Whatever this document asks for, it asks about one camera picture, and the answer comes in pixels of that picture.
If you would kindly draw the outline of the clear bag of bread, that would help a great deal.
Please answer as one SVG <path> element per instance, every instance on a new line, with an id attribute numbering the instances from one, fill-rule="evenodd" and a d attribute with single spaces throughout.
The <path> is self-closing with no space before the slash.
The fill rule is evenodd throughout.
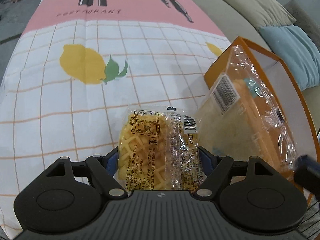
<path id="1" fill-rule="evenodd" d="M 231 47 L 195 116 L 199 145 L 213 155 L 258 156 L 293 179 L 297 153 L 289 125 L 242 46 Z"/>

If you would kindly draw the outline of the yellow waffle snack packet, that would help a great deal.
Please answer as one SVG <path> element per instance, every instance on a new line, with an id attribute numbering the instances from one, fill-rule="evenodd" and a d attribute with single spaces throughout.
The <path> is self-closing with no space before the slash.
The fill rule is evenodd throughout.
<path id="1" fill-rule="evenodd" d="M 171 107 L 128 107 L 119 135 L 116 179 L 127 192 L 194 193 L 204 181 L 196 119 Z"/>

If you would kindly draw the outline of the light blue cushion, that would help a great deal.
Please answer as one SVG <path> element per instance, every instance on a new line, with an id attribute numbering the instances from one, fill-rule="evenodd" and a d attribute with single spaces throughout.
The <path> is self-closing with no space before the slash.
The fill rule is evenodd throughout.
<path id="1" fill-rule="evenodd" d="M 298 26 L 258 28 L 259 34 L 289 68 L 300 90 L 319 86 L 319 51 Z"/>

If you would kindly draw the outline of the pink checkered tablecloth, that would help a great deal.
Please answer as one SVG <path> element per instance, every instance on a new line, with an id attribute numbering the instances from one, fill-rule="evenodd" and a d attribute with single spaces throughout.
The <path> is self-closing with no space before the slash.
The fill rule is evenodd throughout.
<path id="1" fill-rule="evenodd" d="M 204 74 L 229 46 L 212 0 L 42 0 L 1 83 L 1 228 L 52 161 L 117 146 L 128 105 L 199 107 Z"/>

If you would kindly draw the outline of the beige fabric sofa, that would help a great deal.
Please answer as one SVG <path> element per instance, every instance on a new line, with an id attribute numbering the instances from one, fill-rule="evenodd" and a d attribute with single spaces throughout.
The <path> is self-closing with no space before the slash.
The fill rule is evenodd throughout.
<path id="1" fill-rule="evenodd" d="M 256 31 L 253 25 L 225 1 L 192 1 L 215 22 L 230 42 L 234 41 L 238 36 L 241 36 L 271 51 L 265 40 L 260 36 L 259 32 Z M 315 124 L 315 129 L 319 132 L 319 86 L 306 89 L 302 93 Z"/>

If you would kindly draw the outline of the beige sofa cushion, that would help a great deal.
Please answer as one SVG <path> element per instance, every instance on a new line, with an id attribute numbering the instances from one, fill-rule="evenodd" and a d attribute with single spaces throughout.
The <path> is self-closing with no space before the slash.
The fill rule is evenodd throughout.
<path id="1" fill-rule="evenodd" d="M 276 0 L 223 0 L 256 29 L 292 25 L 296 18 Z"/>

